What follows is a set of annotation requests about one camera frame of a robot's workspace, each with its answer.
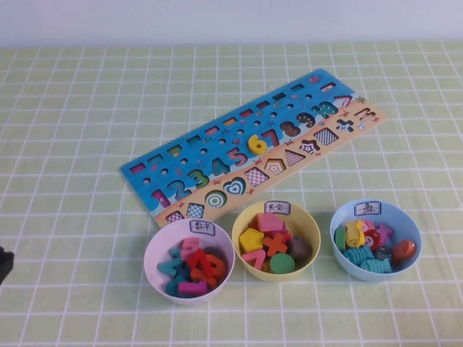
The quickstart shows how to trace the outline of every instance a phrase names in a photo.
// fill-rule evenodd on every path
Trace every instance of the green number 3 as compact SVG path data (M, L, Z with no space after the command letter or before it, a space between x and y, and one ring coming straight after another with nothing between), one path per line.
M203 188L208 185L209 178L203 175L201 170L193 170L188 174L188 177L196 181L196 188Z

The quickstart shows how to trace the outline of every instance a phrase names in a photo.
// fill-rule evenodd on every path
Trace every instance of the pink bowl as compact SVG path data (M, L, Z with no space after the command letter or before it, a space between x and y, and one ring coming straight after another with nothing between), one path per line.
M228 273L220 285L209 293L195 298L177 298L170 296L165 291L170 277L159 272L158 264L171 260L169 250L177 247L187 237L198 237L200 248L217 247L225 255ZM182 219L165 226L151 239L145 251L145 274L151 285L160 294L176 304L196 305L204 304L214 298L228 281L234 267L234 248L229 235L215 223L204 219Z

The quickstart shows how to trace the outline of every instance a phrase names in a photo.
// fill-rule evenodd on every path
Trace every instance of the yellow bowl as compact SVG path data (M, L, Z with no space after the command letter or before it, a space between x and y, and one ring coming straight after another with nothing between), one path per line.
M255 216L261 212L274 212L283 222L285 222L286 229L289 230L293 236L301 237L312 246L313 252L310 259L307 259L303 264L296 267L296 270L292 273L284 273L281 275L266 273L256 269L252 265L249 265L241 257L241 247L238 239L239 235L247 230L247 224L249 224ZM255 277L267 282L283 282L296 279L301 276L310 264L312 264L320 251L320 229L318 228L315 220L300 206L286 201L259 201L247 207L235 220L231 234L234 250L246 270Z

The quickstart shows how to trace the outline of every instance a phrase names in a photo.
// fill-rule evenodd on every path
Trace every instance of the heart shape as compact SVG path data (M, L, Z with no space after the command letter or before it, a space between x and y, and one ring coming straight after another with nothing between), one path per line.
M229 194L243 195L246 190L246 182L241 177L235 177L231 182L224 184L224 189Z

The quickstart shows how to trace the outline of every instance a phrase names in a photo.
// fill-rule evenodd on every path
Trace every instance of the black object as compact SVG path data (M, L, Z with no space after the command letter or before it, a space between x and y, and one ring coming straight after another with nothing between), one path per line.
M3 247L0 247L0 285L3 283L3 280L8 276L8 274L13 269L14 262L14 253L5 252Z

